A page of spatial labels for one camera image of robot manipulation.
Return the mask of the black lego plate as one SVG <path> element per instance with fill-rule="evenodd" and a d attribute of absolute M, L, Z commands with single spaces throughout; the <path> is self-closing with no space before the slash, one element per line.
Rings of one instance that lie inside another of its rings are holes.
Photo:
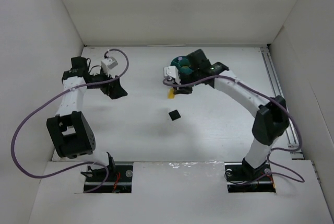
<path fill-rule="evenodd" d="M 181 115 L 178 110 L 173 110 L 169 112 L 169 117 L 171 118 L 172 121 L 175 121 L 177 119 L 180 119 Z"/>

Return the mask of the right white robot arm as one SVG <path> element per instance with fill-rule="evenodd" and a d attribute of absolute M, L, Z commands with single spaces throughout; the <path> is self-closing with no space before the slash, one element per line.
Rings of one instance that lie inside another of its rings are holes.
<path fill-rule="evenodd" d="M 175 95 L 190 94 L 195 85 L 209 85 L 238 102 L 254 117 L 254 140 L 242 160 L 242 172 L 244 180 L 259 176 L 273 145 L 290 125 L 284 112 L 285 99 L 282 96 L 264 98 L 246 89 L 226 65 L 210 63 L 201 49 L 174 58 L 164 69 L 164 75 L 173 82 Z"/>

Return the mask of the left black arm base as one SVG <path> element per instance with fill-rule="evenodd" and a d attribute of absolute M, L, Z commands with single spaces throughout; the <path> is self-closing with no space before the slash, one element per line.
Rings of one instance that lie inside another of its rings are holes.
<path fill-rule="evenodd" d="M 104 168 L 91 169 L 87 167 L 86 171 L 80 173 L 85 177 L 83 186 L 84 191 L 89 191 L 100 185 L 105 179 L 106 170 Z M 90 193 L 113 193 L 124 194 L 132 192 L 133 163 L 116 162 L 115 170 L 109 170 L 108 179 L 94 191 Z"/>

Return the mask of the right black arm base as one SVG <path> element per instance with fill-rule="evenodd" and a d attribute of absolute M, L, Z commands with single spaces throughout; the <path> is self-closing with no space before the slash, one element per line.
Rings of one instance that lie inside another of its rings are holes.
<path fill-rule="evenodd" d="M 224 164 L 224 177 L 227 182 L 229 193 L 275 193 L 275 184 L 271 175 L 270 165 L 264 163 L 262 167 L 254 172 L 248 172 L 240 162 L 229 162 Z"/>

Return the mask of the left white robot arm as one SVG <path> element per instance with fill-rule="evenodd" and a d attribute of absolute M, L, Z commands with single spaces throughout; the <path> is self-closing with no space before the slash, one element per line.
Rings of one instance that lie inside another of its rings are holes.
<path fill-rule="evenodd" d="M 88 89 L 99 89 L 112 100 L 127 96 L 118 77 L 111 75 L 111 70 L 116 66 L 115 58 L 105 57 L 101 61 L 100 72 L 91 74 L 86 58 L 71 59 L 71 69 L 62 76 L 63 88 L 67 93 L 62 96 L 56 115 L 46 121 L 59 157 L 75 159 L 93 154 L 96 140 L 82 112 L 84 94 Z"/>

